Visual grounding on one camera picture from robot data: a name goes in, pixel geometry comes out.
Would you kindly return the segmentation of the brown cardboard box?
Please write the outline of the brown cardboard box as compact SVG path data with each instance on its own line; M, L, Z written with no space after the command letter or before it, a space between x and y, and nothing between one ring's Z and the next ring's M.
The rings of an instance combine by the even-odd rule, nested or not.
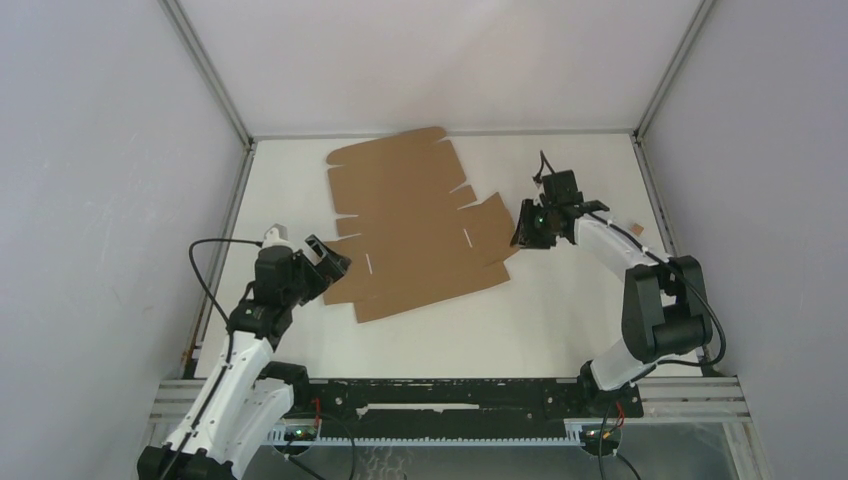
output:
M501 195L478 199L441 127L336 149L326 157L338 238L351 259L323 295L358 322L506 283L514 222Z

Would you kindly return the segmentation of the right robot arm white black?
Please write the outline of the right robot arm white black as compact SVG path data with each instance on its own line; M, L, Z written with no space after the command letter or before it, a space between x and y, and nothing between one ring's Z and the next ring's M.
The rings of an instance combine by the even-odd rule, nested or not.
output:
M695 258L651 249L607 205L585 199L571 170L539 171L533 181L540 193L522 201L511 246L548 250L564 239L592 253L623 283L621 338L578 376L584 412L605 415L617 392L657 366L685 365L684 355L726 340Z

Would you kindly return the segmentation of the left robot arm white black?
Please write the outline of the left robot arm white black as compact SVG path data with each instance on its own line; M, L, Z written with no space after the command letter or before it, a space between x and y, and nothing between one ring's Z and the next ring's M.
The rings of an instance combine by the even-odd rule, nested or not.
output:
M141 479L240 479L273 426L286 414L298 417L313 394L305 367L273 360L291 326L293 311L340 281L351 259L316 236L307 255L272 226L254 274L226 315L226 340L198 397L159 446L145 447L137 461Z

